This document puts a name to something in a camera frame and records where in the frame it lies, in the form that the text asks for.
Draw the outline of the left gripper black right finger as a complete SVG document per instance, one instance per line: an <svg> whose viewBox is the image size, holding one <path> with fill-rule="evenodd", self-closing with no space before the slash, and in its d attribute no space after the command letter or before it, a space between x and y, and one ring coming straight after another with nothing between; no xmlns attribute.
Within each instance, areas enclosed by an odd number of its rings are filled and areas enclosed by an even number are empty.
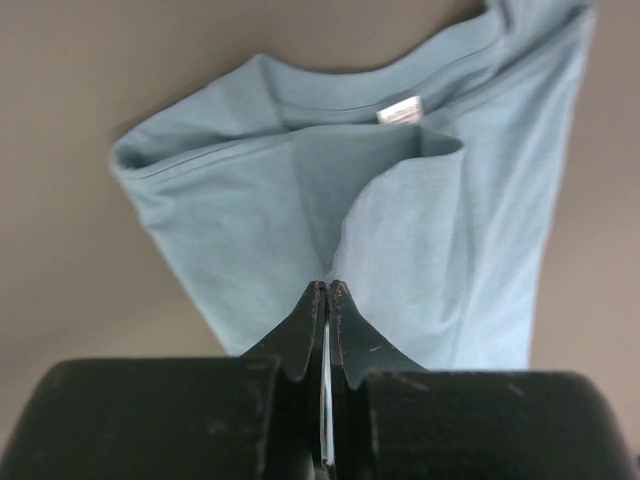
<svg viewBox="0 0 640 480"><path fill-rule="evenodd" d="M327 327L335 463L429 464L429 372L362 316L342 281L330 285Z"/></svg>

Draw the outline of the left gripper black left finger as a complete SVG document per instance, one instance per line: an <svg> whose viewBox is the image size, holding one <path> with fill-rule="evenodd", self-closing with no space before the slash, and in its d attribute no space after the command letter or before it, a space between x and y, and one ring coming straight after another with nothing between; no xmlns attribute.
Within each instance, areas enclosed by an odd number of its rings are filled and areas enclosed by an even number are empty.
<svg viewBox="0 0 640 480"><path fill-rule="evenodd" d="M326 285L310 282L292 312L243 354L278 361L269 421L270 445L299 447L322 465L325 429L324 334Z"/></svg>

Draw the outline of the grey-blue t-shirt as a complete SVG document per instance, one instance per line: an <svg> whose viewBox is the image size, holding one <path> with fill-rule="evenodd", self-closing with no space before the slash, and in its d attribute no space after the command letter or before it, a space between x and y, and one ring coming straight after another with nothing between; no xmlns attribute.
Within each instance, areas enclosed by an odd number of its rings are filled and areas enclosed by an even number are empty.
<svg viewBox="0 0 640 480"><path fill-rule="evenodd" d="M524 370L585 1L489 1L355 74L257 55L132 128L112 172L224 348L346 283L423 367Z"/></svg>

